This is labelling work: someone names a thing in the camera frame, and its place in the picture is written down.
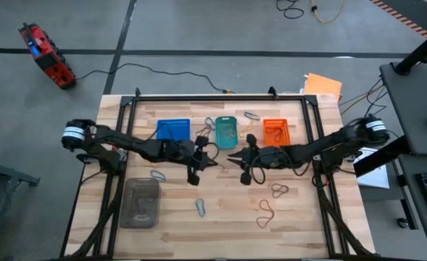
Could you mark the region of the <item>dark grey side desk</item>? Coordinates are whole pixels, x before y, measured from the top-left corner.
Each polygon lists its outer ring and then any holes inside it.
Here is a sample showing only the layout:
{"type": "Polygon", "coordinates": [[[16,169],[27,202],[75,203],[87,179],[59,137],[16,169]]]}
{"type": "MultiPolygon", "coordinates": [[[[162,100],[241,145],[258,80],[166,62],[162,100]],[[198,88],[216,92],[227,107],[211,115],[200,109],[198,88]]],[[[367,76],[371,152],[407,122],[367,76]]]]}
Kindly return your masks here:
{"type": "Polygon", "coordinates": [[[418,179],[427,173],[427,65],[416,65],[407,75],[390,64],[380,71],[409,147],[397,160],[427,238],[427,201],[418,179]]]}

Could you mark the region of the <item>blue plastic basket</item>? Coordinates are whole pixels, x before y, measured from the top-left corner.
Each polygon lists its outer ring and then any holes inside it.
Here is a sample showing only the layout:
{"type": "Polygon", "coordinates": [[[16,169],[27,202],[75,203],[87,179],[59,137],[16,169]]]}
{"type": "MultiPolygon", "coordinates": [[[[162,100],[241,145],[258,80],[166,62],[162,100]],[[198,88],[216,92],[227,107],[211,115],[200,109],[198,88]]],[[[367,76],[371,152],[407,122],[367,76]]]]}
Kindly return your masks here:
{"type": "Polygon", "coordinates": [[[191,139],[191,121],[189,119],[158,120],[156,136],[159,141],[188,141],[191,139]]]}

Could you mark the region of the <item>red rubber band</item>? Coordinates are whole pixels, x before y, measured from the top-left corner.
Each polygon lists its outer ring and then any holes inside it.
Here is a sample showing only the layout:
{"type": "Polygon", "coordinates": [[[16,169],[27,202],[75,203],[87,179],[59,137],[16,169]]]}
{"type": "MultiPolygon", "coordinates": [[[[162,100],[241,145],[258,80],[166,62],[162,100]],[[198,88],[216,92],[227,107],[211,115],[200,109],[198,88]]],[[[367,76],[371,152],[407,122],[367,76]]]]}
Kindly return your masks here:
{"type": "Polygon", "coordinates": [[[267,133],[274,135],[273,140],[276,143],[286,141],[284,130],[280,127],[267,128],[267,133]]]}
{"type": "Polygon", "coordinates": [[[270,203],[266,199],[262,199],[259,203],[259,208],[265,211],[267,214],[263,216],[259,216],[256,219],[256,224],[259,228],[266,228],[269,222],[275,217],[275,211],[270,206],[270,203]]]}

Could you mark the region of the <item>green plastic basket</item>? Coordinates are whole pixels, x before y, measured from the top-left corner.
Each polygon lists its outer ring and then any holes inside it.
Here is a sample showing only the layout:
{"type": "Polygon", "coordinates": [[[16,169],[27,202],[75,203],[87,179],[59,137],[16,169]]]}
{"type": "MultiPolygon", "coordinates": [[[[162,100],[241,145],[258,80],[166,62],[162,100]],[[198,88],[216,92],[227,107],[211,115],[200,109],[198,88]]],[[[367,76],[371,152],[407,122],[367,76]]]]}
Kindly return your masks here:
{"type": "Polygon", "coordinates": [[[234,149],[239,144],[237,119],[234,116],[221,116],[215,119],[215,140],[220,149],[234,149]],[[236,137],[225,140],[220,136],[219,128],[222,124],[233,124],[236,129],[236,137]]]}

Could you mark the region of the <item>grey plastic basket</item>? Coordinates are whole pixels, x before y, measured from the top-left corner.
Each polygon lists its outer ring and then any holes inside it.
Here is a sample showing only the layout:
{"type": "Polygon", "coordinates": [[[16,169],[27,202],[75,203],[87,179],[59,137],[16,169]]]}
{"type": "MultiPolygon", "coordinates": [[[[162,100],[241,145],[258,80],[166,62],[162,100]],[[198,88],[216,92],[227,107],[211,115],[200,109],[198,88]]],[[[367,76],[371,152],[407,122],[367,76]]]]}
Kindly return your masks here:
{"type": "Polygon", "coordinates": [[[120,227],[130,229],[150,229],[158,224],[161,188],[155,178],[129,178],[125,182],[123,200],[120,211],[120,227]],[[132,197],[153,196],[157,198],[156,210],[148,215],[130,213],[132,197]]]}

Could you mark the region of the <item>orange plastic basket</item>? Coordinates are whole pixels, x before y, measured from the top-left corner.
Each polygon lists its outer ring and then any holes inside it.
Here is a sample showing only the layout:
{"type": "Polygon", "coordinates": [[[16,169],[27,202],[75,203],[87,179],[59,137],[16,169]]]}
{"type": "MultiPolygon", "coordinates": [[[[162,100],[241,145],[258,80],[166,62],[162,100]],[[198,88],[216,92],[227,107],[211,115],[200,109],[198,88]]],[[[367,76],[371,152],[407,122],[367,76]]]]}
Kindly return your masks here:
{"type": "Polygon", "coordinates": [[[286,119],[264,119],[263,120],[263,137],[266,146],[288,146],[291,143],[289,127],[286,119]],[[276,143],[273,140],[274,135],[267,133],[267,128],[280,127],[285,133],[285,142],[276,143]]]}

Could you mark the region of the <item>white paper sheet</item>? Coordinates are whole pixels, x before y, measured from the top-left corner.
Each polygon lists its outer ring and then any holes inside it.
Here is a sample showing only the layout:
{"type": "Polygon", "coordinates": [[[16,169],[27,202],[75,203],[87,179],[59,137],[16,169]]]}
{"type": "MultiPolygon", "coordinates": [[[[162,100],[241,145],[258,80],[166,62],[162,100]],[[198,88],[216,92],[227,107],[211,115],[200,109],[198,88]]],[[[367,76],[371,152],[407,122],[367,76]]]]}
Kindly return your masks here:
{"type": "MultiPolygon", "coordinates": [[[[363,147],[359,150],[359,152],[361,152],[361,155],[355,158],[354,164],[358,163],[365,157],[370,156],[374,152],[377,152],[377,149],[363,147]]],[[[375,170],[360,176],[357,178],[357,182],[361,186],[390,189],[388,173],[385,165],[377,167],[375,170]]]]}

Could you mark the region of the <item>red and black floor device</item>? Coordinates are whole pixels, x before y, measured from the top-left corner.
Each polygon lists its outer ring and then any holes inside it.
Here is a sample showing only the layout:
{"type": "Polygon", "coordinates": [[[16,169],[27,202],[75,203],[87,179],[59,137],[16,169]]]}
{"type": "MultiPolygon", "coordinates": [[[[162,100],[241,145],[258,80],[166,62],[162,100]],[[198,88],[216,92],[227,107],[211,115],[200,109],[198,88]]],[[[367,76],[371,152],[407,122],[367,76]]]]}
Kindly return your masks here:
{"type": "Polygon", "coordinates": [[[44,30],[35,23],[24,22],[18,31],[35,63],[59,88],[69,89],[76,85],[75,73],[44,30]]]}

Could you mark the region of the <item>orange paper sheet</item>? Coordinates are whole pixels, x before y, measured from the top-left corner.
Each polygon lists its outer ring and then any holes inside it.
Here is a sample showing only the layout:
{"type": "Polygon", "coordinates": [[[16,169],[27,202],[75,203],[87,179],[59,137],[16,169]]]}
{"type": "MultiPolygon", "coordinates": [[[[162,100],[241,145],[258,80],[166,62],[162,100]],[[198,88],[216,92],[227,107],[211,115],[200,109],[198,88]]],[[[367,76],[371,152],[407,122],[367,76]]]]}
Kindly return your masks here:
{"type": "Polygon", "coordinates": [[[333,94],[336,100],[341,98],[342,82],[314,73],[309,73],[305,82],[304,94],[333,94]]]}

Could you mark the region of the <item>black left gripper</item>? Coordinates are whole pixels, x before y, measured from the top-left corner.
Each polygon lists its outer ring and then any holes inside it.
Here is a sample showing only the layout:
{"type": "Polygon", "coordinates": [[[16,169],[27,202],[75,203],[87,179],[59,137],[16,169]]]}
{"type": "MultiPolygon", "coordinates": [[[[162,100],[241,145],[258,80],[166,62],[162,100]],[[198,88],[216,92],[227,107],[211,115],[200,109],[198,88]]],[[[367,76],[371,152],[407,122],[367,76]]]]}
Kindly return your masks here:
{"type": "Polygon", "coordinates": [[[203,146],[196,146],[191,141],[166,142],[162,141],[162,155],[165,161],[185,165],[187,167],[187,182],[198,186],[200,178],[198,170],[217,166],[218,163],[203,151],[203,146]]]}

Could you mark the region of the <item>dark mat with striped edge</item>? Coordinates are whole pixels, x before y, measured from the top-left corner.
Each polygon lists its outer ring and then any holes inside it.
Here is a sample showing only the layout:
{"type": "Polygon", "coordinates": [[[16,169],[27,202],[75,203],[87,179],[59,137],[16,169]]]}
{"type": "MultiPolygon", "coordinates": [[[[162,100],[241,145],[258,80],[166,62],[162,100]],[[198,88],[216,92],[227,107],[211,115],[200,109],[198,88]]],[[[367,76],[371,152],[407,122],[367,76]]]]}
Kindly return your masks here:
{"type": "Polygon", "coordinates": [[[426,0],[369,0],[424,38],[427,38],[426,0]]]}

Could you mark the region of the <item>black diagonal pole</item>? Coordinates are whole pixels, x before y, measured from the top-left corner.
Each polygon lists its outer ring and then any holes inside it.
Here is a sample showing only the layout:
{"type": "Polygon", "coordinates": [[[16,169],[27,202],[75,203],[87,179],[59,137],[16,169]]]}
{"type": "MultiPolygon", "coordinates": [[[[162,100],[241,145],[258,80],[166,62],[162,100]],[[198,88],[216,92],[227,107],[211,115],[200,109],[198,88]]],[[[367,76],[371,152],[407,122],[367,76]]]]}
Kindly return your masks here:
{"type": "Polygon", "coordinates": [[[406,75],[410,69],[417,64],[422,58],[427,56],[427,40],[422,43],[411,54],[404,58],[398,65],[394,67],[394,71],[399,75],[406,75]]]}

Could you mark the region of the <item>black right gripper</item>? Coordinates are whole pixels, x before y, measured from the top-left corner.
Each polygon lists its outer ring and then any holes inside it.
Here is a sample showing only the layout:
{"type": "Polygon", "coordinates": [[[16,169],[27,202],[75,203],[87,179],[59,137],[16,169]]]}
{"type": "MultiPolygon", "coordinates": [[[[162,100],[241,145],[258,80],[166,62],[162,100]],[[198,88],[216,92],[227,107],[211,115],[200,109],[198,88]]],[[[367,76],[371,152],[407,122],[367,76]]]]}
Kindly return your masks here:
{"type": "Polygon", "coordinates": [[[228,161],[241,166],[243,173],[241,174],[240,182],[243,185],[250,185],[252,181],[257,184],[263,184],[266,181],[265,169],[280,167],[282,165],[282,159],[278,155],[279,149],[274,146],[267,146],[260,149],[257,145],[257,139],[252,134],[246,135],[246,142],[249,145],[248,147],[228,155],[230,158],[241,159],[228,158],[228,161]],[[262,173],[261,181],[254,174],[255,168],[259,168],[262,173]]]}

